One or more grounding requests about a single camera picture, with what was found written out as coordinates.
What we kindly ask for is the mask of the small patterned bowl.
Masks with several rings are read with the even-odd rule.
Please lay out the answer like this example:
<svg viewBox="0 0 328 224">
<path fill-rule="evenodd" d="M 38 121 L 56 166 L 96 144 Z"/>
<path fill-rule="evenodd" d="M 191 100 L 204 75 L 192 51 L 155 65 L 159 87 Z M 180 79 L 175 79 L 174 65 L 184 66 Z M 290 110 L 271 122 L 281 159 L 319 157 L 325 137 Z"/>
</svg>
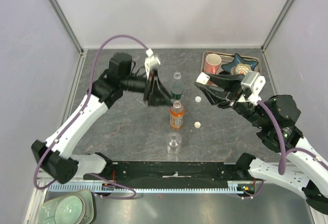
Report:
<svg viewBox="0 0 328 224">
<path fill-rule="evenodd" d="M 246 75 L 249 71 L 251 71 L 251 66 L 249 64 L 238 63 L 231 70 L 232 74 L 243 74 Z"/>
</svg>

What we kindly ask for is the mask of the metal tray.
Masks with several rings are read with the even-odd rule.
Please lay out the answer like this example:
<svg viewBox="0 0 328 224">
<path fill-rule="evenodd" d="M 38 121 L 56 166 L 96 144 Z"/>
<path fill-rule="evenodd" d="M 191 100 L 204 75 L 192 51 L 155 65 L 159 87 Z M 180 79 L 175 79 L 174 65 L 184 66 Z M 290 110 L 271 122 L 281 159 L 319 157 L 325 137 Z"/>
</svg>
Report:
<svg viewBox="0 0 328 224">
<path fill-rule="evenodd" d="M 211 54 L 211 53 L 218 54 L 218 55 L 221 57 L 221 59 L 222 59 L 222 62 L 221 62 L 220 68 L 219 68 L 219 70 L 217 71 L 216 75 L 219 75 L 219 74 L 220 74 L 220 75 L 231 75 L 230 73 L 223 71 L 223 69 L 222 69 L 221 66 L 222 66 L 223 64 L 230 63 L 230 62 L 234 59 L 234 55 L 235 55 L 235 54 L 232 55 L 232 54 L 217 53 L 217 52 L 204 52 L 204 53 L 203 53 L 203 57 L 202 57 L 202 63 L 201 63 L 201 69 L 200 69 L 200 71 L 201 71 L 201 72 L 204 72 L 204 62 L 205 62 L 205 57 L 206 57 L 208 54 Z M 258 65 L 257 65 L 257 67 L 255 68 L 254 71 L 259 72 L 261 75 L 263 75 L 263 73 L 262 73 L 261 60 L 255 58 L 255 57 L 248 57 L 248 56 L 242 56 L 242 57 L 243 57 L 245 60 L 256 60 L 256 61 L 258 61 Z"/>
</svg>

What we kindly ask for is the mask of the blue star-shaped dish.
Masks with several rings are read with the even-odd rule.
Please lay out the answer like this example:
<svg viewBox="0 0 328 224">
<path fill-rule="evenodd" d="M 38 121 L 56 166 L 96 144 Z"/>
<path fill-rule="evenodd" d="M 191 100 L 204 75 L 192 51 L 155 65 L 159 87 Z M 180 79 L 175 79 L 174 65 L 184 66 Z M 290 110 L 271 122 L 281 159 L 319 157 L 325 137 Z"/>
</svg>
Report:
<svg viewBox="0 0 328 224">
<path fill-rule="evenodd" d="M 258 61 L 256 61 L 256 60 L 245 60 L 240 54 L 235 53 L 234 59 L 230 63 L 223 64 L 221 67 L 222 67 L 223 71 L 228 72 L 231 75 L 234 75 L 234 74 L 231 73 L 231 70 L 238 63 L 249 64 L 251 66 L 251 69 L 252 69 L 251 71 L 254 71 L 255 68 L 258 65 Z"/>
</svg>

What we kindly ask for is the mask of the clear bottle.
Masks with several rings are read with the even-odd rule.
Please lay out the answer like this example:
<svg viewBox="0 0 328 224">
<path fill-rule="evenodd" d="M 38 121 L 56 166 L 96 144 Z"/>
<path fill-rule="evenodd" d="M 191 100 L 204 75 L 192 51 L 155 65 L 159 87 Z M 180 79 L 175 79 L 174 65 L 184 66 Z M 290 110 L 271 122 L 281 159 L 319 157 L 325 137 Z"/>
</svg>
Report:
<svg viewBox="0 0 328 224">
<path fill-rule="evenodd" d="M 177 155 L 182 144 L 181 135 L 177 132 L 169 133 L 166 139 L 167 152 L 170 155 Z"/>
</svg>

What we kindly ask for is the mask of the green ceramic bowl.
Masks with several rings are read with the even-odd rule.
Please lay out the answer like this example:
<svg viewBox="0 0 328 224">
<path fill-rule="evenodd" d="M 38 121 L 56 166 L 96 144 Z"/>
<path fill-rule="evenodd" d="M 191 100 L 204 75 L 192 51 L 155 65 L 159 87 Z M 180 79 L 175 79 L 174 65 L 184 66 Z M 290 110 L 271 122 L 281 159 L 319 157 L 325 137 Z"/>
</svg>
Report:
<svg viewBox="0 0 328 224">
<path fill-rule="evenodd" d="M 80 223 L 85 214 L 85 202 L 77 195 L 70 195 L 63 198 L 54 214 L 55 223 Z"/>
</svg>

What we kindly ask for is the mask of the orange drink bottle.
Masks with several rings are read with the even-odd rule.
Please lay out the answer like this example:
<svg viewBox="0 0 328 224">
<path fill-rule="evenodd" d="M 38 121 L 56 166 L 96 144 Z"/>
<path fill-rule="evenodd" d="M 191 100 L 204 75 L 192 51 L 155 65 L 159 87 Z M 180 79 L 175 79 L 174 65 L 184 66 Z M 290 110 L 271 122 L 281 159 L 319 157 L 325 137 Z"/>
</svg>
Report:
<svg viewBox="0 0 328 224">
<path fill-rule="evenodd" d="M 179 100 L 176 100 L 170 108 L 170 125 L 174 129 L 180 129 L 183 125 L 185 108 Z"/>
</svg>

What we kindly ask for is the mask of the white bottle cap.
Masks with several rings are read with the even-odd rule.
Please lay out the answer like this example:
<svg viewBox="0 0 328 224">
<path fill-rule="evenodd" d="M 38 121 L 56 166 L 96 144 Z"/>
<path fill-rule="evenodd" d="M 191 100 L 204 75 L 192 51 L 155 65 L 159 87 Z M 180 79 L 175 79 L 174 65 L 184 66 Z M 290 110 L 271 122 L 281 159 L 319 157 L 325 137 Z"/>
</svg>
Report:
<svg viewBox="0 0 328 224">
<path fill-rule="evenodd" d="M 197 122 L 194 123 L 194 127 L 195 128 L 200 128 L 200 126 L 201 126 L 201 123 L 200 122 L 197 121 Z"/>
<path fill-rule="evenodd" d="M 196 101 L 197 103 L 201 102 L 201 97 L 200 97 L 200 96 L 196 96 L 196 97 L 195 97 L 195 101 Z"/>
</svg>

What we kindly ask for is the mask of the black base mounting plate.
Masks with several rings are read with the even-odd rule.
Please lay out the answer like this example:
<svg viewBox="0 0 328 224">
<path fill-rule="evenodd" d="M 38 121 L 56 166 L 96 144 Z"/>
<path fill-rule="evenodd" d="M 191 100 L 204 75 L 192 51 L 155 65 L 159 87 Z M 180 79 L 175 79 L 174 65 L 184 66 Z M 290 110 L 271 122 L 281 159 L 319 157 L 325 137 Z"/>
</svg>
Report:
<svg viewBox="0 0 328 224">
<path fill-rule="evenodd" d="M 247 167 L 223 162 L 178 161 L 114 161 L 105 166 L 99 176 L 115 181 L 138 178 L 163 178 L 164 176 L 189 176 L 222 181 L 252 181 Z"/>
</svg>

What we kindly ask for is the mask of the far white bottle cap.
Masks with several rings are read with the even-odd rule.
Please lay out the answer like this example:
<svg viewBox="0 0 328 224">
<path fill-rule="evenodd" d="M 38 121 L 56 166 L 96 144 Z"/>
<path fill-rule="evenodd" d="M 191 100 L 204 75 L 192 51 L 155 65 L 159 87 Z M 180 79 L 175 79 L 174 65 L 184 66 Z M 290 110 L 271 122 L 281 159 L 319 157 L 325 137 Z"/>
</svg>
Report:
<svg viewBox="0 0 328 224">
<path fill-rule="evenodd" d="M 200 96 L 196 96 L 196 97 L 195 97 L 195 101 L 196 101 L 197 103 L 201 102 L 201 97 L 200 97 Z"/>
</svg>

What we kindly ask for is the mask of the pink mug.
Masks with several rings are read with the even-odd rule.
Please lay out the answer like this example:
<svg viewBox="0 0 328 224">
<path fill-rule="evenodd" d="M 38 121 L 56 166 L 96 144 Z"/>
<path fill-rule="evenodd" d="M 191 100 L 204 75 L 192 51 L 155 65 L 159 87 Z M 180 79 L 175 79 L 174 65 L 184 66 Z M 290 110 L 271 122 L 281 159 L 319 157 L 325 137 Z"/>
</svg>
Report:
<svg viewBox="0 0 328 224">
<path fill-rule="evenodd" d="M 216 74 L 220 68 L 222 59 L 218 54 L 211 53 L 205 57 L 204 72 Z"/>
</svg>

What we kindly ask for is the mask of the green ceramic plate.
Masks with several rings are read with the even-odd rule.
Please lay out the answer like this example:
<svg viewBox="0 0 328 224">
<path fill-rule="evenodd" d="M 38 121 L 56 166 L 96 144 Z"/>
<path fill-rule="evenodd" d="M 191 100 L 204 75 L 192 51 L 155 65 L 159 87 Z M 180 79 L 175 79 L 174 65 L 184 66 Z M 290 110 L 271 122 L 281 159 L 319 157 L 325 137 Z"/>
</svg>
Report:
<svg viewBox="0 0 328 224">
<path fill-rule="evenodd" d="M 70 195 L 77 195 L 85 202 L 85 214 L 80 223 L 93 223 L 96 220 L 95 199 L 89 190 L 80 190 L 74 193 L 69 193 L 43 203 L 38 212 L 38 223 L 55 223 L 54 214 L 59 202 Z"/>
</svg>

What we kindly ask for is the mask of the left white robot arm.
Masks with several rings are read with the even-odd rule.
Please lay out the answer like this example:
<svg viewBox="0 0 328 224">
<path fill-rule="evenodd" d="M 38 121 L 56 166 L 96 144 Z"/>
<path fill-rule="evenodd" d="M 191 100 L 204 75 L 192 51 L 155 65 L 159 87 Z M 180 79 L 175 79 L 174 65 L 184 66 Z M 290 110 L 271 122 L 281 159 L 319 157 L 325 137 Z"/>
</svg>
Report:
<svg viewBox="0 0 328 224">
<path fill-rule="evenodd" d="M 172 97 L 158 77 L 159 58 L 146 51 L 146 75 L 132 71 L 134 61 L 126 53 L 115 53 L 109 67 L 88 89 L 83 101 L 62 126 L 45 142 L 36 140 L 32 152 L 37 166 L 55 181 L 65 184 L 74 176 L 95 173 L 100 179 L 112 175 L 112 161 L 101 153 L 74 155 L 73 150 L 89 128 L 105 114 L 125 91 L 143 94 L 148 106 L 170 106 Z"/>
</svg>

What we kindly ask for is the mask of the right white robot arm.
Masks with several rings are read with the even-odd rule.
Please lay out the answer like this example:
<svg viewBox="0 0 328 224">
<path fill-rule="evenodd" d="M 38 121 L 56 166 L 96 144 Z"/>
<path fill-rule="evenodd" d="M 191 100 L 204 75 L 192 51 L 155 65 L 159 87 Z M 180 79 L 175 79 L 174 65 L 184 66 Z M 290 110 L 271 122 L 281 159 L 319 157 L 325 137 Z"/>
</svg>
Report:
<svg viewBox="0 0 328 224">
<path fill-rule="evenodd" d="M 201 72 L 195 86 L 211 105 L 231 108 L 260 131 L 257 136 L 271 151 L 280 154 L 277 167 L 246 153 L 235 166 L 242 180 L 250 176 L 268 180 L 305 199 L 316 211 L 327 214 L 327 161 L 296 127 L 301 112 L 291 95 L 274 95 L 262 101 L 265 77 L 255 71 L 237 75 Z"/>
</svg>

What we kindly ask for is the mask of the middle white bottle cap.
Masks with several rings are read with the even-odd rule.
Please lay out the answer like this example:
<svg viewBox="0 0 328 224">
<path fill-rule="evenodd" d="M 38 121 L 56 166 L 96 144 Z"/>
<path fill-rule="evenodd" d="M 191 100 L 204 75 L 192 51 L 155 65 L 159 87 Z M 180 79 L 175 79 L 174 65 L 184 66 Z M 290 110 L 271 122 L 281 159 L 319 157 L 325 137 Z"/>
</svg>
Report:
<svg viewBox="0 0 328 224">
<path fill-rule="evenodd" d="M 194 127 L 195 128 L 200 128 L 200 126 L 201 126 L 201 123 L 200 122 L 197 121 L 197 122 L 194 123 Z"/>
</svg>

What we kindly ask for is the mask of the green label water bottle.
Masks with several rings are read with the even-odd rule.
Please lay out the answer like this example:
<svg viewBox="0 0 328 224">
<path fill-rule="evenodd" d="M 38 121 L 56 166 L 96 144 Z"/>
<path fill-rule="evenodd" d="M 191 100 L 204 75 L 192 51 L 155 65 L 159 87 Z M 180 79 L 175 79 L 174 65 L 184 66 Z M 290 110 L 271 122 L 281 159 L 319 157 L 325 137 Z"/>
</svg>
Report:
<svg viewBox="0 0 328 224">
<path fill-rule="evenodd" d="M 175 72 L 171 81 L 170 92 L 174 100 L 180 100 L 183 94 L 184 85 L 180 72 Z"/>
</svg>

